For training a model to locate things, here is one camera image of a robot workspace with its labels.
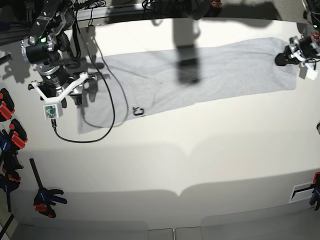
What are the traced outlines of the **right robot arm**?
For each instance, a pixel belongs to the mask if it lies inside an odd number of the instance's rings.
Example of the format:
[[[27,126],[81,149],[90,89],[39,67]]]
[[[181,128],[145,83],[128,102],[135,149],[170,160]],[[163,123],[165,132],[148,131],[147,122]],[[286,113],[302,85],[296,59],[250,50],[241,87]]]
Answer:
[[[77,36],[76,0],[45,0],[30,34],[21,42],[21,54],[42,80],[37,83],[45,97],[56,97],[73,83],[81,66]]]

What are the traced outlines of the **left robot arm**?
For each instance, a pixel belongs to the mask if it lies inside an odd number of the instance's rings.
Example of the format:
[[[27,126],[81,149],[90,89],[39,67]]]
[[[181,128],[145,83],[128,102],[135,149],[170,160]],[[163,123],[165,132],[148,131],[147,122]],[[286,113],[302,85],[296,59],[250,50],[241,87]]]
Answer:
[[[316,69],[320,61],[320,2],[318,0],[303,0],[305,13],[303,18],[309,25],[304,33],[289,39],[282,53],[275,57],[275,64],[286,65],[303,64],[307,68]]]

